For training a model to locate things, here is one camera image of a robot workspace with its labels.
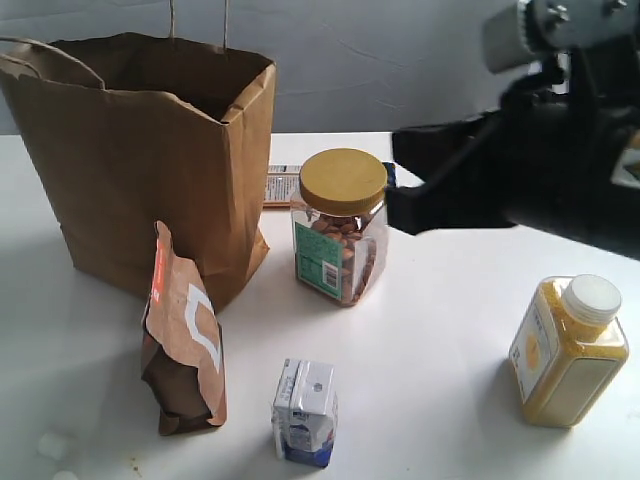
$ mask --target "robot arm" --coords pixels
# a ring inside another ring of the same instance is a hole
[[[640,0],[519,0],[486,22],[496,73],[540,60],[499,110],[393,134],[396,161],[424,180],[390,189],[389,223],[437,228],[527,225],[640,259]],[[557,54],[567,52],[569,88]]]

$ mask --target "white table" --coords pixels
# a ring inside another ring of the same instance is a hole
[[[335,146],[390,158],[386,134],[275,135],[272,162]],[[265,213],[272,251],[219,316],[229,421],[167,439],[139,380],[142,302],[73,270],[19,138],[0,138],[0,172],[2,480],[51,478],[59,467],[35,453],[51,430],[78,439],[68,466],[81,480],[137,480],[134,467],[153,480],[640,475],[640,262],[527,228],[393,232],[385,276],[343,310],[297,285],[288,213]],[[583,272],[622,291],[631,359],[573,431],[526,426],[507,349],[537,282]],[[270,402],[286,357],[336,365],[340,425],[324,471],[274,457]]]

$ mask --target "plastic jar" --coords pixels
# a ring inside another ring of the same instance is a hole
[[[291,199],[298,280],[353,306],[386,265],[387,170],[374,156],[335,149],[311,157]]]
[[[587,414],[629,356],[621,304],[595,275],[538,285],[509,351],[529,423],[572,427]]]

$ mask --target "barcode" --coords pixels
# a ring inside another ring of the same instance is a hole
[[[338,288],[338,269],[327,262],[322,262],[322,281],[330,288]]]

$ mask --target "white wall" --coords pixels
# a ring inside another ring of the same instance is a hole
[[[219,43],[224,0],[176,0],[180,36]],[[515,0],[231,0],[229,43],[276,60],[277,131],[391,130],[495,105],[480,25]],[[169,0],[0,0],[0,34],[168,32]],[[0,133],[13,128],[0,106]]]

